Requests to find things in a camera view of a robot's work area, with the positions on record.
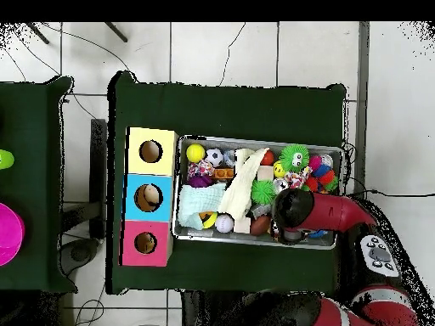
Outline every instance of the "tennis ball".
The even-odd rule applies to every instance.
[[[187,158],[190,162],[199,162],[206,156],[206,151],[198,143],[192,143],[186,150]]]

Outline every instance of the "soccer ball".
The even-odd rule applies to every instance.
[[[222,164],[223,155],[219,149],[209,149],[206,153],[206,161],[213,165],[213,167],[218,167]]]

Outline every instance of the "green table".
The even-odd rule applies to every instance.
[[[223,138],[342,145],[345,88],[200,87],[137,83],[118,72],[109,85],[107,289],[319,290],[337,287],[338,250],[174,240],[166,267],[120,267],[118,245],[126,126]]]
[[[0,170],[0,202],[25,223],[20,252],[0,267],[0,289],[75,289],[58,268],[61,233],[59,102],[71,78],[44,84],[0,83],[0,149],[14,165]]]

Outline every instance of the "yellow ball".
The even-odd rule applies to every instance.
[[[190,162],[199,162],[206,156],[206,151],[198,143],[192,143],[186,150],[187,158]]]
[[[275,177],[284,177],[284,175],[285,175],[285,172],[284,172],[284,169],[282,168],[280,160],[276,161],[274,163],[274,175],[275,175]]]

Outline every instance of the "round hole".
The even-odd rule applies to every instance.
[[[144,184],[134,193],[134,204],[145,212],[156,211],[163,202],[163,194],[157,185]]]
[[[134,239],[134,247],[142,254],[150,254],[157,246],[157,239],[152,233],[140,233]]]
[[[145,141],[140,145],[139,156],[148,163],[155,163],[161,159],[163,149],[155,140]]]

